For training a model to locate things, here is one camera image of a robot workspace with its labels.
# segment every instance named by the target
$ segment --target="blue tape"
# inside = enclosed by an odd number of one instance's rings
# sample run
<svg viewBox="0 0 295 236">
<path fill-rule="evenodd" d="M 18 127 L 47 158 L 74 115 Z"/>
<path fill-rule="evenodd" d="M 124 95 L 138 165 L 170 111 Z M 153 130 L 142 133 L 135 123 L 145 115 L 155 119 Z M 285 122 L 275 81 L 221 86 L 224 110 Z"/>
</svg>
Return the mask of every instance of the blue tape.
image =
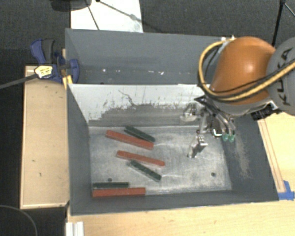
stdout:
<svg viewBox="0 0 295 236">
<path fill-rule="evenodd" d="M 291 200 L 295 199 L 295 192 L 291 191 L 290 184 L 288 181 L 283 180 L 286 192 L 278 193 L 279 200 Z"/>
</svg>

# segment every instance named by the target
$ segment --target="blue clamp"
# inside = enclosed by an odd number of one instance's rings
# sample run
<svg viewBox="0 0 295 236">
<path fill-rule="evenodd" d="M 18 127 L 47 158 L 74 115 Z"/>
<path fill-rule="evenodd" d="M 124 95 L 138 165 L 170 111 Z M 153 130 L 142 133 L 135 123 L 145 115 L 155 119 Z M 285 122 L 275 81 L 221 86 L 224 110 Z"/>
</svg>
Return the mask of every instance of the blue clamp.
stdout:
<svg viewBox="0 0 295 236">
<path fill-rule="evenodd" d="M 37 39 L 30 45 L 30 52 L 36 58 L 39 65 L 49 64 L 53 68 L 53 75 L 48 78 L 58 83 L 62 83 L 61 70 L 71 70 L 72 82 L 77 83 L 80 74 L 80 68 L 76 59 L 71 59 L 69 64 L 66 65 L 64 57 L 59 52 L 53 52 L 54 40 Z"/>
</svg>

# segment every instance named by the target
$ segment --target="bin floor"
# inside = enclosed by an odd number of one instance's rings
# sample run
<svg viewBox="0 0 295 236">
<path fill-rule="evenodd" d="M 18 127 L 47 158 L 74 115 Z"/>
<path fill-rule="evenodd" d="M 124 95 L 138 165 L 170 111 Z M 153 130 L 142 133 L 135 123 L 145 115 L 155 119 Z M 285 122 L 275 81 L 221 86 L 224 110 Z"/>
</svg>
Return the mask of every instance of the bin floor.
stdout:
<svg viewBox="0 0 295 236">
<path fill-rule="evenodd" d="M 196 158 L 188 158 L 189 146 L 197 126 L 139 127 L 155 137 L 153 150 L 135 147 L 105 137 L 118 127 L 89 127 L 92 182 L 127 181 L 130 187 L 145 187 L 147 195 L 231 190 L 222 141 L 204 134 L 208 146 Z M 118 150 L 165 161 L 165 166 L 142 163 L 162 176 L 156 182 L 128 166 L 129 161 L 116 157 Z"/>
</svg>

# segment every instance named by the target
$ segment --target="white paper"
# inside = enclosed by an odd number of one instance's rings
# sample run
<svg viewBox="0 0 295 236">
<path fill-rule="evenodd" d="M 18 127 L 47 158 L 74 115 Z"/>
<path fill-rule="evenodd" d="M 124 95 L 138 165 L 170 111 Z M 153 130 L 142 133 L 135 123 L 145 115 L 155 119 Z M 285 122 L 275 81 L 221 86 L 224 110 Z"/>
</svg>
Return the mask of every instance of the white paper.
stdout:
<svg viewBox="0 0 295 236">
<path fill-rule="evenodd" d="M 71 28 L 97 30 L 89 9 L 71 6 Z M 139 0 L 92 0 L 89 6 L 100 30 L 143 32 Z"/>
</svg>

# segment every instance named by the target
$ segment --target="wooden table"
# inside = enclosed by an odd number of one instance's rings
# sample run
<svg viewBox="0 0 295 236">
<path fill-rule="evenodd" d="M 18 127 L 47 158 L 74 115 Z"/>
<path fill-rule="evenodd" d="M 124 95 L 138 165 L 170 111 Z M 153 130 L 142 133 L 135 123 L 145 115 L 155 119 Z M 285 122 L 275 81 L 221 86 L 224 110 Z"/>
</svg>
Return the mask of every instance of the wooden table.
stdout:
<svg viewBox="0 0 295 236">
<path fill-rule="evenodd" d="M 27 75 L 33 67 L 27 67 Z M 20 207 L 61 207 L 69 200 L 66 99 L 62 85 L 26 82 Z M 277 188 L 295 191 L 295 118 L 259 121 Z M 122 214 L 70 216 L 85 236 L 295 235 L 295 200 Z"/>
</svg>

